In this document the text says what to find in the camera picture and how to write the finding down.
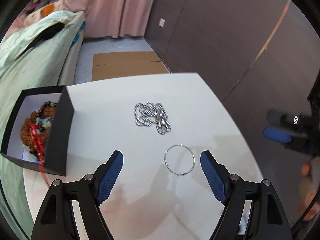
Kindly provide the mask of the person's right hand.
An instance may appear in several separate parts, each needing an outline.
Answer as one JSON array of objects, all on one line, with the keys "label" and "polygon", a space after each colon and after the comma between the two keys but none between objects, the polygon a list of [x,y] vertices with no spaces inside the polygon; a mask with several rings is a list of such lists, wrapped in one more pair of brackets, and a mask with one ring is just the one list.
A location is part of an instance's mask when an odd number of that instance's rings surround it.
[{"label": "person's right hand", "polygon": [[319,188],[319,157],[305,163],[301,169],[303,179],[299,186],[298,211],[302,215],[310,205]]}]

